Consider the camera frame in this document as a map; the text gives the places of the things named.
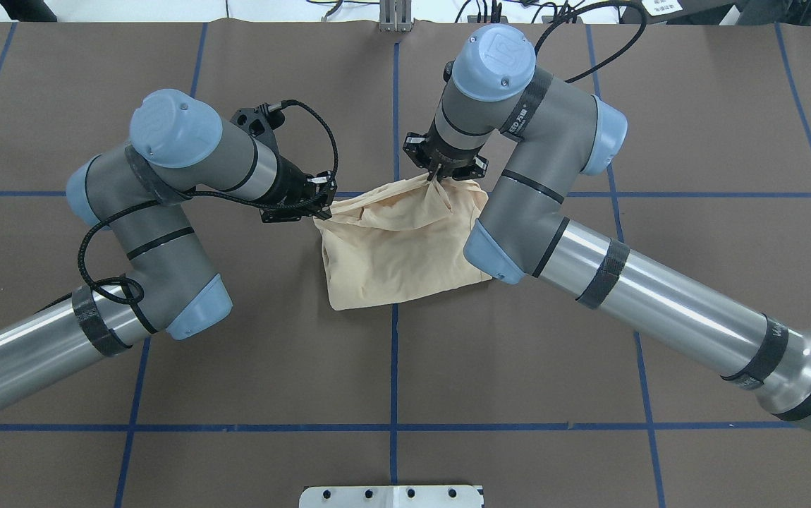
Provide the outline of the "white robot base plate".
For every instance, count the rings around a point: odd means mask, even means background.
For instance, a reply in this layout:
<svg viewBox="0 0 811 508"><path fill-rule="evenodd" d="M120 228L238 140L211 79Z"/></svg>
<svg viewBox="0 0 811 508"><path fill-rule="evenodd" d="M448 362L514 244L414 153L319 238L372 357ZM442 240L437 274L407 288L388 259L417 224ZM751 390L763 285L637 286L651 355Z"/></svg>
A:
<svg viewBox="0 0 811 508"><path fill-rule="evenodd" d="M312 486L299 507L484 507L477 485Z"/></svg>

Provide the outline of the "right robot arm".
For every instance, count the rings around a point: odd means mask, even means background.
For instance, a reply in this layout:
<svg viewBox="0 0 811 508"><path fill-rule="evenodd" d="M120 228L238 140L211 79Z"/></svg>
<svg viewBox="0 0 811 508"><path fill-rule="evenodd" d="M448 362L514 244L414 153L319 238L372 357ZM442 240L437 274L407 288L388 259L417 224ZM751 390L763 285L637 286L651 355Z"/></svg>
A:
<svg viewBox="0 0 811 508"><path fill-rule="evenodd" d="M783 32L658 25L482 185L518 285L406 303L409 431L811 430L811 121Z"/></svg>

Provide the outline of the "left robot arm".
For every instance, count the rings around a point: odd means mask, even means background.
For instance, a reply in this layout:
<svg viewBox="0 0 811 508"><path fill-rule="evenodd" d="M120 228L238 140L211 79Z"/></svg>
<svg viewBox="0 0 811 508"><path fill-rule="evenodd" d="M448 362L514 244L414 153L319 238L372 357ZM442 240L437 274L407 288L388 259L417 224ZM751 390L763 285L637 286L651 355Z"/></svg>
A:
<svg viewBox="0 0 811 508"><path fill-rule="evenodd" d="M254 207L266 223L325 221L340 155L305 173L274 132L296 99L239 109L223 119L183 91L161 89L133 112L128 140L69 179L65 196L87 225L76 289L0 331L0 411L165 331L183 340L227 318L233 303L183 211L193 198Z"/></svg>

